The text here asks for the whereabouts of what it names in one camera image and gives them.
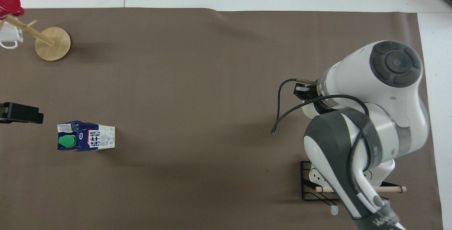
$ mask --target red mug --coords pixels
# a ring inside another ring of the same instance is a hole
[[[0,20],[8,15],[24,15],[24,9],[20,6],[20,0],[0,0]]]

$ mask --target wooden peg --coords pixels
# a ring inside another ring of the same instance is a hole
[[[13,16],[9,15],[5,17],[5,20],[13,25],[14,27],[17,27],[18,29],[21,29],[23,32],[27,32],[28,34],[32,35],[33,37],[41,40],[45,44],[52,46],[55,44],[55,41],[48,38],[47,36],[41,34],[40,32],[37,32],[37,30],[33,28],[28,28],[26,24],[19,21],[18,19],[14,18]]]
[[[30,22],[29,24],[27,24],[27,26],[25,26],[25,27],[29,28],[29,27],[33,26],[34,24],[36,24],[36,23],[37,23],[37,20],[34,20],[34,21]]]
[[[376,192],[406,192],[405,186],[396,186],[396,187],[373,187]],[[325,192],[334,192],[331,187],[315,187],[315,192],[317,193],[325,193]]]

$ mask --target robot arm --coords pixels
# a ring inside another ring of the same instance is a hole
[[[318,101],[310,104],[311,111],[303,109],[317,115],[305,131],[306,153],[360,230],[404,229],[363,171],[424,145],[428,116],[418,96],[422,72],[410,47],[380,41],[334,64],[298,95]]]

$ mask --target round wooden base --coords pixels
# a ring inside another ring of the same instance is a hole
[[[43,59],[48,61],[55,61],[63,58],[71,47],[71,38],[66,30],[59,27],[51,27],[44,29],[41,32],[43,35],[55,41],[55,44],[50,46],[36,39],[34,44],[36,53]]]

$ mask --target white cup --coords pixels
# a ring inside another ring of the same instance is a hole
[[[18,42],[23,42],[24,37],[22,31],[11,24],[5,22],[0,29],[0,45],[6,49],[15,49],[18,47]],[[13,46],[3,45],[4,42],[14,42]]]

